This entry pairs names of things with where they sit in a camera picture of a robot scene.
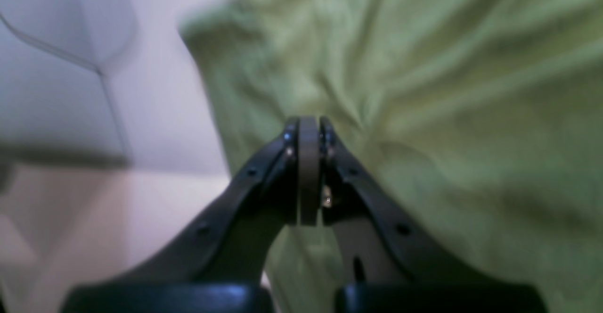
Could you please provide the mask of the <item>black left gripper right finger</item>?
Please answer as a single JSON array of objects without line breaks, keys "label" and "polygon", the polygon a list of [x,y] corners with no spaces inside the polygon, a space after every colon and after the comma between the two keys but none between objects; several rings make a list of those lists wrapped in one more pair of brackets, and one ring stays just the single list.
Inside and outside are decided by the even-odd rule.
[{"label": "black left gripper right finger", "polygon": [[336,313],[545,313],[532,285],[461,261],[399,207],[320,119],[322,215],[336,236],[346,283]]}]

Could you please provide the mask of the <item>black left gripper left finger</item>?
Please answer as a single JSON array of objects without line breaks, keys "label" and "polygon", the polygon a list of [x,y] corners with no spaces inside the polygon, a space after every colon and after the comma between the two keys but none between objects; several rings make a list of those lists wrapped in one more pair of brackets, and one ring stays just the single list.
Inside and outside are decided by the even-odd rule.
[{"label": "black left gripper left finger", "polygon": [[226,190],[148,261],[73,290],[63,313],[271,313],[261,287],[285,225],[315,225],[321,203],[319,129],[290,118]]}]

